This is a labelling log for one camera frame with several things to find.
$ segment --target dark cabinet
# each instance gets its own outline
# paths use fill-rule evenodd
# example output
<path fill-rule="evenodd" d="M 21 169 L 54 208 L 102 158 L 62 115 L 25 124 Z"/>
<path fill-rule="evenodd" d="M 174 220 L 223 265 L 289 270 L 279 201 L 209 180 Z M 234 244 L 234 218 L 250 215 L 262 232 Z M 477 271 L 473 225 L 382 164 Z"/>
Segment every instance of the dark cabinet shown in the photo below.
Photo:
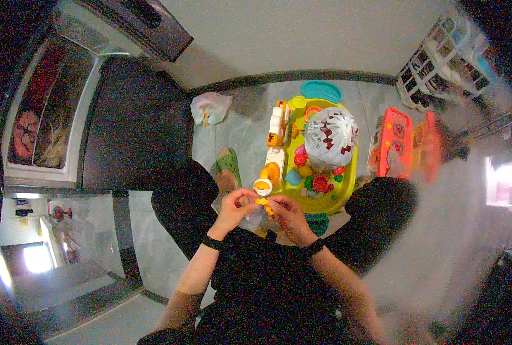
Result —
<path fill-rule="evenodd" d="M 105 61 L 80 150 L 83 189 L 151 189 L 151 169 L 172 168 L 191 155 L 189 95 L 165 73 L 135 59 Z"/>

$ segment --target black wristband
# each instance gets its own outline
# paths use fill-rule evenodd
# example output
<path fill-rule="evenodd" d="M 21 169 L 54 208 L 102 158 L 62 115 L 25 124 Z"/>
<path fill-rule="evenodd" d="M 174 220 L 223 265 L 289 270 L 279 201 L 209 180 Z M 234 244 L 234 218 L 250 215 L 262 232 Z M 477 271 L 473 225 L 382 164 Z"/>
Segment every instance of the black wristband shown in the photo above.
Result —
<path fill-rule="evenodd" d="M 325 242 L 321 238 L 318 238 L 314 243 L 302 248 L 302 250 L 306 255 L 308 255 L 308 257 L 312 257 L 314 254 L 321 252 L 324 246 Z"/>
<path fill-rule="evenodd" d="M 221 249 L 221 245 L 222 245 L 223 241 L 218 241 L 217 239 L 213 239 L 210 236 L 206 235 L 203 237 L 203 243 L 207 247 L 210 247 L 210 248 L 218 251 Z"/>

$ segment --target teal plastic lid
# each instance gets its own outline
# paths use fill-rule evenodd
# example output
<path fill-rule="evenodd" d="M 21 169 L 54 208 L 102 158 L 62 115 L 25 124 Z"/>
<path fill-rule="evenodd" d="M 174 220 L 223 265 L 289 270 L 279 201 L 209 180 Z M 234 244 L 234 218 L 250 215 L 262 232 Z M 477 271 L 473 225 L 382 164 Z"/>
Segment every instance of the teal plastic lid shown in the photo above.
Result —
<path fill-rule="evenodd" d="M 300 87 L 300 93 L 305 98 L 322 98 L 333 103 L 340 103 L 342 90 L 333 83 L 324 80 L 308 80 Z"/>

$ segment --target white plastic bag with red print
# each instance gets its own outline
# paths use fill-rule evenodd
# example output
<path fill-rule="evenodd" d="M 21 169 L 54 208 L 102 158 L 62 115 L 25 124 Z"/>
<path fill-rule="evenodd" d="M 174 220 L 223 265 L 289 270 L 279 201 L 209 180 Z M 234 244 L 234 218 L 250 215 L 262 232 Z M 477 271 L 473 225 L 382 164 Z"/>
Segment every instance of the white plastic bag with red print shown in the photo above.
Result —
<path fill-rule="evenodd" d="M 304 134 L 311 166 L 327 171 L 350 163 L 358 136 L 356 120 L 346 109 L 325 108 L 315 114 Z"/>

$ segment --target baseboard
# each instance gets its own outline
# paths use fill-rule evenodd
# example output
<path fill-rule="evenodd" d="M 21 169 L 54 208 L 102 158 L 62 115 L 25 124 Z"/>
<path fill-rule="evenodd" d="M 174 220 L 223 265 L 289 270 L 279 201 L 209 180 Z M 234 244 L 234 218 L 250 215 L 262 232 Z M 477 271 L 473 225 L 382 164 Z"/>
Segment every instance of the baseboard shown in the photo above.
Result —
<path fill-rule="evenodd" d="M 350 70 L 293 70 L 278 71 L 271 73 L 253 74 L 251 76 L 242 76 L 208 85 L 192 88 L 188 93 L 195 97 L 205 92 L 222 92 L 239 87 L 254 86 L 267 83 L 289 82 L 295 80 L 351 80 L 358 82 L 376 83 L 394 86 L 396 77 L 387 74 L 369 73 Z"/>

